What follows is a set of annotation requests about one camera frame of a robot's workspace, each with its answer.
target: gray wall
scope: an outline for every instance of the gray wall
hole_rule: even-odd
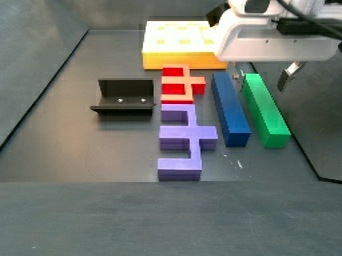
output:
[[[0,145],[87,32],[56,0],[0,0]]]
[[[204,17],[224,0],[60,0],[91,29],[141,29],[160,17]]]
[[[318,175],[342,181],[342,53],[307,63],[284,92],[278,92],[287,66],[255,63]]]

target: red block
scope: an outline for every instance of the red block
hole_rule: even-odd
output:
[[[162,104],[192,104],[194,94],[204,94],[204,77],[191,77],[188,65],[163,66]]]

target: long green bar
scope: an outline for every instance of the long green bar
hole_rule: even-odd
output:
[[[242,92],[263,146],[283,148],[291,132],[259,74],[246,74]]]

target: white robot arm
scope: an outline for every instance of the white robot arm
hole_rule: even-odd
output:
[[[222,61],[323,61],[337,52],[341,34],[312,34],[312,24],[288,12],[279,2],[318,22],[342,22],[342,5],[335,0],[228,0],[219,23],[212,27],[214,53]]]

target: purple block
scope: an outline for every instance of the purple block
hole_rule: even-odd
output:
[[[202,149],[215,149],[215,126],[198,126],[192,104],[163,104],[162,120],[183,122],[186,126],[160,126],[160,149],[190,151],[190,158],[159,158],[158,177],[164,180],[199,180],[202,173]]]

